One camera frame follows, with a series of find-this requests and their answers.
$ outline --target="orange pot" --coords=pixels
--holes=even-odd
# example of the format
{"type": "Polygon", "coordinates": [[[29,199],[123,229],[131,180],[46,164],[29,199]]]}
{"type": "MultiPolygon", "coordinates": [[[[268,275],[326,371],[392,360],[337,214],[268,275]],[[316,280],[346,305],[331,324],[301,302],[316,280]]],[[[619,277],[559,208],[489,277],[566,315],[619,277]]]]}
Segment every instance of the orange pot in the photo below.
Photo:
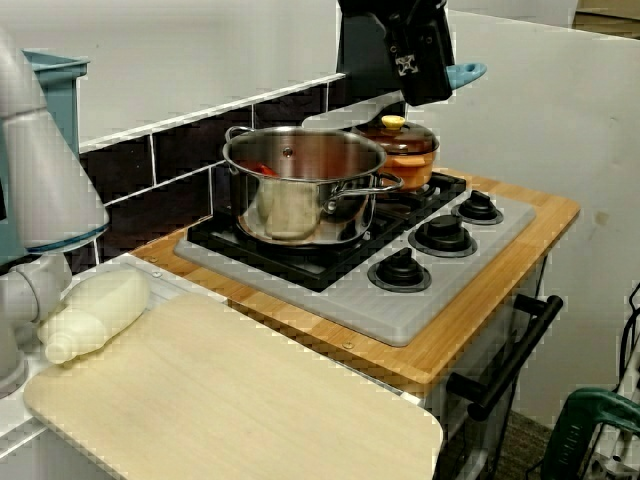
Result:
{"type": "Polygon", "coordinates": [[[404,187],[400,191],[418,190],[431,179],[439,156],[438,140],[430,130],[406,123],[402,117],[387,115],[381,121],[357,127],[354,132],[385,149],[387,160],[380,171],[402,178],[404,187]]]}

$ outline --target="oven handle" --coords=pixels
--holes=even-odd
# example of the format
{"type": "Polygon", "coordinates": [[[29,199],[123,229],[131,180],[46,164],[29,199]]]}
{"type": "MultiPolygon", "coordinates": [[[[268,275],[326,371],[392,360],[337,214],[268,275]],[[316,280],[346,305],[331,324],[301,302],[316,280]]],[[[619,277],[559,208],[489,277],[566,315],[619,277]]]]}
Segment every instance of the oven handle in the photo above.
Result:
{"type": "Polygon", "coordinates": [[[529,327],[522,339],[513,346],[503,367],[496,372],[488,385],[483,385],[458,373],[452,373],[447,381],[447,392],[459,395],[469,400],[471,405],[467,408],[469,416],[483,422],[498,403],[506,389],[516,379],[520,369],[538,345],[540,339],[562,309],[563,302],[560,297],[550,296],[546,302],[525,295],[518,295],[513,308],[528,313],[534,317],[529,322],[529,327]]]}

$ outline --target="wooden cutting board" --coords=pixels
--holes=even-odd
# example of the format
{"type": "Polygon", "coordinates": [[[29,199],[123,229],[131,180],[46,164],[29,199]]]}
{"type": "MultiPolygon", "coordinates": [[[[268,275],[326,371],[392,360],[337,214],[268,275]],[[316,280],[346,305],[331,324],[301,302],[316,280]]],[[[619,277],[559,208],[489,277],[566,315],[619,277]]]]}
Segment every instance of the wooden cutting board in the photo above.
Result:
{"type": "Polygon", "coordinates": [[[24,398],[128,480],[425,480],[442,442],[428,412],[192,294],[45,370],[24,398]]]}

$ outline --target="black grate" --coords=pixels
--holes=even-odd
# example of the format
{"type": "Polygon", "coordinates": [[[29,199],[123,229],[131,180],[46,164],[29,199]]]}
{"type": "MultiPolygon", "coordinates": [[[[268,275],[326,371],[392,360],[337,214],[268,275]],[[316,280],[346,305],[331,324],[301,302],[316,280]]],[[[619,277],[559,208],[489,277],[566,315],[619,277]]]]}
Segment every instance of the black grate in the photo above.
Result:
{"type": "Polygon", "coordinates": [[[380,199],[368,235],[348,246],[269,245],[242,233],[228,208],[217,209],[210,220],[190,228],[187,239],[253,268],[321,292],[466,188],[463,179],[441,174],[434,174],[429,183],[431,189],[417,194],[380,199]]]}

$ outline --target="toy stove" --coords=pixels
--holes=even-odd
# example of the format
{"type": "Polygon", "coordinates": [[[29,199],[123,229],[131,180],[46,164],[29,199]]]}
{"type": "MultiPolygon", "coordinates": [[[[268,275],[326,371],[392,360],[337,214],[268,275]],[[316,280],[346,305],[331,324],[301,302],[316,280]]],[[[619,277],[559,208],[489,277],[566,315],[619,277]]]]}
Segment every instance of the toy stove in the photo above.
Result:
{"type": "Polygon", "coordinates": [[[392,346],[405,346],[535,218],[534,209],[434,173],[376,200],[348,246],[254,240],[229,209],[192,228],[176,255],[392,346]]]}

